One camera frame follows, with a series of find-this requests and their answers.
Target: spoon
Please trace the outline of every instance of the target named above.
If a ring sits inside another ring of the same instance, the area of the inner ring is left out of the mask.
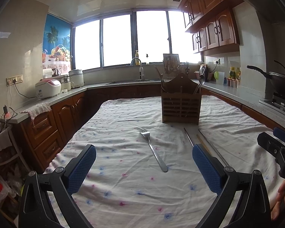
[[[201,85],[205,84],[205,76],[203,74],[200,75],[200,78],[198,79],[198,86],[195,88],[193,94],[196,94],[198,92],[198,89],[201,87]]]

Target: fork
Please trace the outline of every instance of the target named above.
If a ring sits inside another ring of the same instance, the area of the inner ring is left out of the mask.
[[[166,164],[163,162],[163,160],[161,159],[161,157],[155,152],[154,147],[151,145],[150,143],[150,132],[149,131],[141,131],[140,132],[141,135],[146,139],[146,141],[148,142],[149,146],[151,147],[151,150],[158,162],[158,164],[160,165],[160,168],[162,169],[163,172],[167,172],[168,171],[168,167],[166,166]]]

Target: sink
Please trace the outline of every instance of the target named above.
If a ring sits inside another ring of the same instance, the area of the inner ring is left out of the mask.
[[[129,81],[113,81],[113,82],[110,82],[106,85],[113,85],[113,84],[123,84],[123,83],[137,83],[137,82],[151,82],[151,81],[156,81],[156,82],[160,82],[159,79],[144,79],[144,80],[141,80],[141,79],[138,79],[138,80],[129,80]]]

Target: gas stove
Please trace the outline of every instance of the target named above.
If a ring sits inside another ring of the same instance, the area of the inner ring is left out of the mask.
[[[285,97],[274,93],[271,100],[259,100],[260,103],[285,115]]]

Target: wok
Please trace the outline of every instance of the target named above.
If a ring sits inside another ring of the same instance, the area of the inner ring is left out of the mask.
[[[274,72],[266,73],[256,66],[247,66],[247,68],[259,71],[265,78],[270,79],[271,84],[273,85],[276,92],[285,97],[285,74],[278,74]]]

